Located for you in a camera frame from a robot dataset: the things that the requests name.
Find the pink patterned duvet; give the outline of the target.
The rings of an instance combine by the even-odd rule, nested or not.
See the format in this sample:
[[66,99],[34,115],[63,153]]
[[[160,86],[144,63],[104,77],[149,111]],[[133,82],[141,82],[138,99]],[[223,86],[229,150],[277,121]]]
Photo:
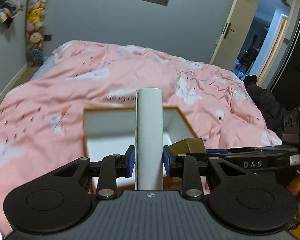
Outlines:
[[42,77],[0,105],[0,232],[12,229],[3,202],[14,188],[83,155],[86,108],[133,107],[138,89],[162,90],[209,149],[280,145],[234,73],[150,48],[69,41]]

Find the black clothing beside bed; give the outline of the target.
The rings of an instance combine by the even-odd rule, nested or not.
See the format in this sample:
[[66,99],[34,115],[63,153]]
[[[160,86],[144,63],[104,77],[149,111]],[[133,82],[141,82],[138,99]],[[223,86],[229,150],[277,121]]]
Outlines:
[[243,80],[248,94],[260,110],[267,128],[275,132],[281,139],[282,117],[287,113],[287,110],[275,99],[270,90],[257,86],[256,81],[256,75],[248,75]]

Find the white bedroom door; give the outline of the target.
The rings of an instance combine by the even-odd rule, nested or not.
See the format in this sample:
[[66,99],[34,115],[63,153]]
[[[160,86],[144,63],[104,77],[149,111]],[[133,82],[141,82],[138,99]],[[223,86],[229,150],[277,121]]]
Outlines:
[[243,46],[259,0],[234,0],[210,64],[230,70]]

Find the clothes pile on rack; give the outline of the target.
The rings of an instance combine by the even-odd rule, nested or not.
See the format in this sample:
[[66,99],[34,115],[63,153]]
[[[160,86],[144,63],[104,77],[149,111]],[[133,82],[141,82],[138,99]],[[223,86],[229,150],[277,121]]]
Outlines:
[[0,0],[0,24],[8,29],[21,11],[24,11],[24,5],[18,0]]

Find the long white box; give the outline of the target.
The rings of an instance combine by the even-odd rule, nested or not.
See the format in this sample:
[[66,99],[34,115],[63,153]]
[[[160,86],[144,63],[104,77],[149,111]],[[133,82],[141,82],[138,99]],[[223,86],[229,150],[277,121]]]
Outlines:
[[162,91],[143,88],[136,95],[136,189],[163,189],[163,117]]

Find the orange cardboard storage box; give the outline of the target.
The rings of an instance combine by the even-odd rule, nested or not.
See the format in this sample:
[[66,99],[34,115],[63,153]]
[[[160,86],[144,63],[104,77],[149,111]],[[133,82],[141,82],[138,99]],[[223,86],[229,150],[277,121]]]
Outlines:
[[[162,107],[163,147],[187,138],[200,138],[177,107]],[[135,164],[130,178],[117,178],[117,188],[136,189],[136,106],[123,108],[85,109],[83,133],[85,155],[90,161],[101,161],[112,154],[124,155],[135,147]]]

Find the gold small box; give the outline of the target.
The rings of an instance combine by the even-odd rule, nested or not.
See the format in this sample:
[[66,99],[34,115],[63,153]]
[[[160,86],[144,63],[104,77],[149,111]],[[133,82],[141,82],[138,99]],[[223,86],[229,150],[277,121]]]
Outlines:
[[201,138],[187,138],[169,146],[174,155],[189,153],[206,153],[204,141]]

